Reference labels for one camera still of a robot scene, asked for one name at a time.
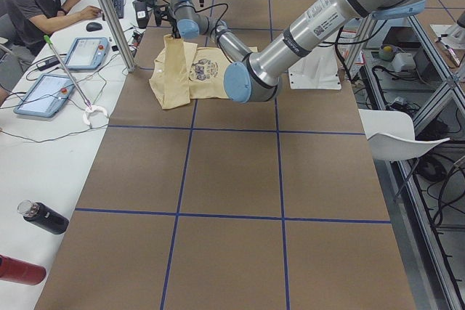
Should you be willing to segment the white plastic chair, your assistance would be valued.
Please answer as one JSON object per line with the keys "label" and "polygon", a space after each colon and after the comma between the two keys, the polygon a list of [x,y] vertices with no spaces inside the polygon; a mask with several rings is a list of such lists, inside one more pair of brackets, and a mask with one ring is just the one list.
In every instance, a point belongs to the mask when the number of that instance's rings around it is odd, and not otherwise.
{"label": "white plastic chair", "polygon": [[359,109],[363,129],[375,160],[401,161],[420,158],[449,137],[416,140],[413,121],[404,112]]}

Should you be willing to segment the red water bottle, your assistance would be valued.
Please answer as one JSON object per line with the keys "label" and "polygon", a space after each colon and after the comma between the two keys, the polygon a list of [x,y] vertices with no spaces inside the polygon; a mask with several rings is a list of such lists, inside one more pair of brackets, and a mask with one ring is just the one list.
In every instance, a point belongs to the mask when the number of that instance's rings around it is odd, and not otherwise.
{"label": "red water bottle", "polygon": [[1,280],[24,285],[38,285],[47,275],[44,267],[1,256]]}

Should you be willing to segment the aluminium frame post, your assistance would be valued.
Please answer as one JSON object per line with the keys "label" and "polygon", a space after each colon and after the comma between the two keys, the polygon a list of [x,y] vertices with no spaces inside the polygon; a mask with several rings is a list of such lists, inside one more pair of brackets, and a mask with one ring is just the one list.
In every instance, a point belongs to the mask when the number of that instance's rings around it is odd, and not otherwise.
{"label": "aluminium frame post", "polygon": [[121,27],[119,18],[116,14],[112,0],[98,0],[103,14],[105,15],[106,23],[109,26],[110,32],[113,36],[113,41],[118,47],[119,53],[124,61],[126,69],[129,73],[132,73],[136,68],[134,57],[129,49],[129,44],[126,41],[124,31]]}

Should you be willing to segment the black computer mouse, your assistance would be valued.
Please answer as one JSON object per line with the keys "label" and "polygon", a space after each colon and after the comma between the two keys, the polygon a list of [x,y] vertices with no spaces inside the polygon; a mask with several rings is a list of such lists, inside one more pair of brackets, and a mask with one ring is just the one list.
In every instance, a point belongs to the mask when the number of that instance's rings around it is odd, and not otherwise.
{"label": "black computer mouse", "polygon": [[98,22],[90,22],[86,25],[87,32],[95,32],[98,30],[102,30],[102,24]]}

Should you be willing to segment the person in grey shirt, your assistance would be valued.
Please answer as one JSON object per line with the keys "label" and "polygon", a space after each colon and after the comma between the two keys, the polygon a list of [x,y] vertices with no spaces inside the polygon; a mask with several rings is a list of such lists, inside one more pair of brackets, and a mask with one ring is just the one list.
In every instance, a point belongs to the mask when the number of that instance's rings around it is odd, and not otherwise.
{"label": "person in grey shirt", "polygon": [[5,0],[7,13],[24,46],[37,55],[45,45],[45,35],[67,28],[83,20],[93,20],[102,10],[87,6],[71,14],[81,0]]}

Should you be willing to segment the cream long sleeve shirt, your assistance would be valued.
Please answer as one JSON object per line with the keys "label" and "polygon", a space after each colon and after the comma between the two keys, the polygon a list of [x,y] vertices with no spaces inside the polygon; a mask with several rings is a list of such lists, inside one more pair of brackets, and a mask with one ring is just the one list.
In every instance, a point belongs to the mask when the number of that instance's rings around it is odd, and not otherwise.
{"label": "cream long sleeve shirt", "polygon": [[149,80],[164,110],[190,104],[193,99],[226,99],[224,74],[230,61],[221,49],[163,37],[164,48],[154,59]]}

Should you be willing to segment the lower blue teach pendant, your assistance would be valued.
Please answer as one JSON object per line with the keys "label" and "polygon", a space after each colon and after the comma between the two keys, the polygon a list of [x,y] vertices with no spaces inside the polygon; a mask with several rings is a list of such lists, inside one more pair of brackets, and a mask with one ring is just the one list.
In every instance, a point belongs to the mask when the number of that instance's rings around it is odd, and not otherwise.
{"label": "lower blue teach pendant", "polygon": [[52,118],[67,102],[75,86],[68,76],[44,73],[14,108],[17,115]]}

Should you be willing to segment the black water bottle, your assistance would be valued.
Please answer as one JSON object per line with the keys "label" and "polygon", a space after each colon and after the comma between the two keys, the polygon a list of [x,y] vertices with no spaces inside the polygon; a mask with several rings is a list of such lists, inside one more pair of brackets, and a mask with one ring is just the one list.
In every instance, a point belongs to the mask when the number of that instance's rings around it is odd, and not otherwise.
{"label": "black water bottle", "polygon": [[17,212],[25,221],[52,234],[62,234],[68,228],[67,218],[40,202],[24,200],[18,204]]}

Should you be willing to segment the blue teach pendant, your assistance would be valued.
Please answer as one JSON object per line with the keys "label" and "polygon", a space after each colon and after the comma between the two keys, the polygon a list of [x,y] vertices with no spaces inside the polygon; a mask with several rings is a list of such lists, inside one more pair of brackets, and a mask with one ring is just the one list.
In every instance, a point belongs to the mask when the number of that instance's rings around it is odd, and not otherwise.
{"label": "blue teach pendant", "polygon": [[67,102],[75,86],[68,76],[44,73],[14,108],[17,115],[52,118]]}
{"label": "blue teach pendant", "polygon": [[106,37],[75,38],[65,57],[69,70],[96,70],[104,62],[109,50]]}

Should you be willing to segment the upper blue teach pendant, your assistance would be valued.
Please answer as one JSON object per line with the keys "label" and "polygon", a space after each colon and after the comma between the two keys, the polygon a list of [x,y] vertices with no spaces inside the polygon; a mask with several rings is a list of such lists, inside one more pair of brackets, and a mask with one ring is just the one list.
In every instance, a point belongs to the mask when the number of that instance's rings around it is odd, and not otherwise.
{"label": "upper blue teach pendant", "polygon": [[106,37],[75,38],[65,57],[69,70],[96,70],[104,62],[109,50]]}

